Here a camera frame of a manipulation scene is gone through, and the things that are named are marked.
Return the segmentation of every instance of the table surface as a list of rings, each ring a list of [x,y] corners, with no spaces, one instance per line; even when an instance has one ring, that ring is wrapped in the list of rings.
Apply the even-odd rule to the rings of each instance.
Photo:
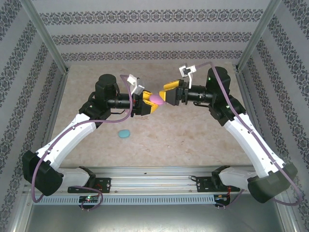
[[[231,95],[242,103],[231,63],[215,63],[231,77]],[[94,91],[102,74],[117,77],[121,92],[126,92],[120,74],[143,80],[148,91],[158,93],[163,85],[180,79],[178,64],[72,65],[53,131],[58,135],[75,117]],[[205,85],[210,65],[193,74],[194,85]],[[112,115],[117,120],[124,115]],[[118,131],[128,129],[129,138]],[[161,105],[153,114],[134,116],[122,123],[102,124],[84,138],[62,162],[62,167],[141,167],[209,166],[250,164],[237,141],[212,118],[207,108],[180,104]]]

